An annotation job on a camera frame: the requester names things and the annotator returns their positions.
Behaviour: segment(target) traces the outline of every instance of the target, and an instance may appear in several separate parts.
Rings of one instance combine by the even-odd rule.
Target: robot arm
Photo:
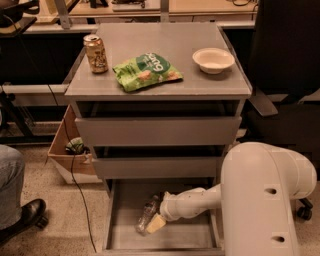
[[[222,207],[226,256],[297,256],[290,206],[316,186],[316,171],[301,154],[262,143],[243,143],[227,154],[221,184],[179,195],[167,193],[160,214],[167,221]]]

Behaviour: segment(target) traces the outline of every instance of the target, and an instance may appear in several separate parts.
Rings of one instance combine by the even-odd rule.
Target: aluminum can
[[[83,38],[90,69],[92,73],[104,73],[108,70],[108,62],[102,39],[94,34]]]

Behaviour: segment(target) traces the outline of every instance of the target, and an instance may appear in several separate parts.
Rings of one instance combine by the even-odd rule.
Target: green snack bag
[[[175,67],[155,53],[128,59],[113,67],[113,71],[126,92],[183,78]]]

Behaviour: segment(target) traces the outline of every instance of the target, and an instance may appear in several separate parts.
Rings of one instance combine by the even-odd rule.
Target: black cable
[[[13,22],[13,20],[12,20],[10,17],[8,17],[7,15],[3,15],[3,17],[6,18],[6,19],[8,19],[8,20],[12,23],[12,25],[14,26],[14,28],[15,28],[15,30],[16,30],[16,32],[17,32],[18,29],[17,29],[15,23]],[[18,38],[19,38],[20,43],[22,44],[22,46],[23,46],[23,48],[24,48],[24,50],[25,50],[28,58],[30,59],[32,65],[34,66],[35,70],[38,72],[38,74],[41,76],[41,78],[43,78],[40,70],[38,69],[36,63],[34,62],[34,60],[33,60],[33,58],[32,58],[32,56],[30,55],[27,47],[25,46],[25,44],[24,44],[24,42],[23,42],[20,34],[18,34]],[[50,92],[51,92],[51,94],[52,94],[52,96],[53,96],[53,98],[54,98],[54,101],[55,101],[55,103],[56,103],[56,106],[59,107],[58,101],[57,101],[57,99],[56,99],[56,97],[55,97],[55,95],[54,95],[54,93],[53,93],[50,85],[47,84],[47,86],[49,87],[49,90],[50,90]],[[62,122],[63,122],[64,127],[65,127],[65,132],[66,132],[66,136],[67,136],[68,141],[71,143],[71,146],[76,149],[76,147],[74,147],[74,145],[72,144],[72,141],[70,140],[70,137],[69,137],[69,134],[68,134],[68,131],[67,131],[67,125],[66,125],[66,122],[65,122],[65,118],[62,119]],[[83,194],[83,192],[82,192],[82,189],[81,189],[80,185],[78,184],[78,182],[76,181],[76,179],[75,179],[75,177],[74,177],[73,164],[74,164],[75,157],[76,157],[76,154],[74,154],[74,156],[73,156],[73,158],[72,158],[72,162],[71,162],[71,176],[72,176],[72,179],[73,179],[74,183],[76,184],[76,186],[78,187],[78,189],[79,189],[79,191],[80,191],[80,194],[81,194],[81,196],[82,196],[83,203],[84,203],[85,210],[86,210],[87,224],[88,224],[88,230],[89,230],[89,235],[90,235],[90,241],[91,241],[91,244],[92,244],[92,246],[93,246],[93,249],[94,249],[95,253],[97,253],[95,244],[94,244],[94,242],[93,242],[92,231],[91,231],[91,226],[90,226],[90,217],[89,217],[89,211],[88,211],[86,199],[85,199],[85,197],[84,197],[84,194]]]
[[[253,20],[253,18],[254,18],[254,11],[255,11],[255,9],[256,9],[258,6],[259,6],[259,4],[255,4],[255,5],[254,5],[254,7],[253,7],[253,9],[252,9],[251,20]]]

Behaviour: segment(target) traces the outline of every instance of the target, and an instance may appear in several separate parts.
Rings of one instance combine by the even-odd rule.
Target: jeans
[[[0,145],[0,230],[15,224],[21,218],[24,167],[19,151]]]

